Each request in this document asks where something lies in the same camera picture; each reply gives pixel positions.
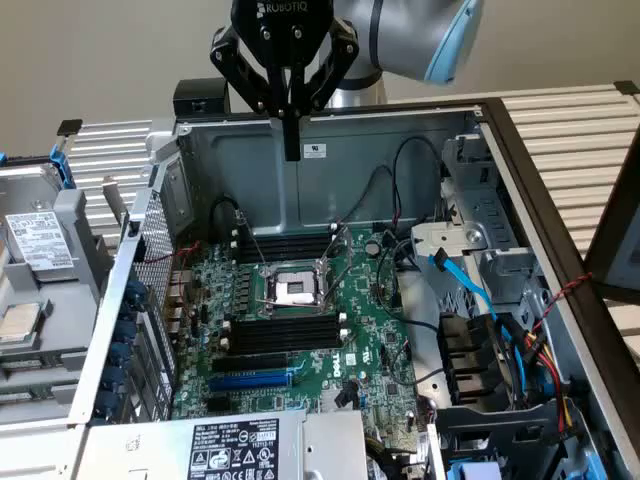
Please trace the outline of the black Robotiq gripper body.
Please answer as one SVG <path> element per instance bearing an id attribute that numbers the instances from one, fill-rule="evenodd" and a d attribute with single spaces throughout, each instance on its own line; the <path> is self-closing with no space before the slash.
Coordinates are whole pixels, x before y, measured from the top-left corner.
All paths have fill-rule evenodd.
<path id="1" fill-rule="evenodd" d="M 308 66 L 334 19 L 332 1 L 233 1 L 231 23 L 258 63 Z"/>

